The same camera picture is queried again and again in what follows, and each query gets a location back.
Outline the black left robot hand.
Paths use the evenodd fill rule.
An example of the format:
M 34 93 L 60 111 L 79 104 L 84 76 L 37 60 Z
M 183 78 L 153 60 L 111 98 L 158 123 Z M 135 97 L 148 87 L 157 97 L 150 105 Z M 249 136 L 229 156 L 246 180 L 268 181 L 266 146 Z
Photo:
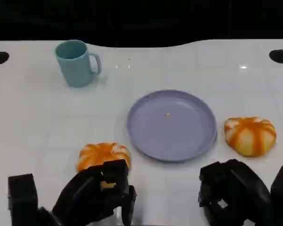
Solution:
M 121 207 L 123 225 L 131 225 L 136 191 L 128 183 L 125 160 L 107 161 L 77 173 L 64 187 L 52 213 L 64 226 L 86 226 Z

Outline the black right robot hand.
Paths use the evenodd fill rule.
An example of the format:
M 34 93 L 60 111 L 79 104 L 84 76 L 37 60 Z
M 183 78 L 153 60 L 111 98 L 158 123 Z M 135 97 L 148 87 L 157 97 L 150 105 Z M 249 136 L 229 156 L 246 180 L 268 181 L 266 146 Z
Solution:
M 211 226 L 273 225 L 268 188 L 245 163 L 230 159 L 200 169 L 199 206 Z

